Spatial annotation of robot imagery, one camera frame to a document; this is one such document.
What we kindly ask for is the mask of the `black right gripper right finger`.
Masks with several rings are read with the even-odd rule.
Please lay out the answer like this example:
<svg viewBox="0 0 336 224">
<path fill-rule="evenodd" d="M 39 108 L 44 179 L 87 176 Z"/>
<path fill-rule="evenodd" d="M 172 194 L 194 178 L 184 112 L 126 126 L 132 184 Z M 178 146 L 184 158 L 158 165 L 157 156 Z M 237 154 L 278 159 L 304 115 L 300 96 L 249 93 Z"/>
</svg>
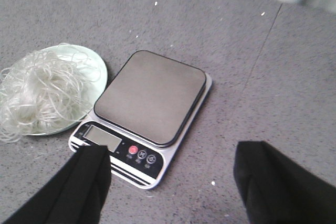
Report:
<svg viewBox="0 0 336 224">
<path fill-rule="evenodd" d="M 239 142 L 233 174 L 250 223 L 335 223 L 335 187 L 267 142 Z"/>
</svg>

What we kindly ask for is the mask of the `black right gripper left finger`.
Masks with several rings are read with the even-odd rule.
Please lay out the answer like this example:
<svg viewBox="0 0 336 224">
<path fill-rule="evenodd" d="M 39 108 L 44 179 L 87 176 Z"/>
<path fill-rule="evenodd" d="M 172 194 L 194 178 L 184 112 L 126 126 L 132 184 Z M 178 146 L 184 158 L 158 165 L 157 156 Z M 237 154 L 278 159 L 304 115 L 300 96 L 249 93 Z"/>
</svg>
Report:
<svg viewBox="0 0 336 224">
<path fill-rule="evenodd" d="M 106 146 L 82 146 L 5 223 L 99 223 L 111 183 Z"/>
</svg>

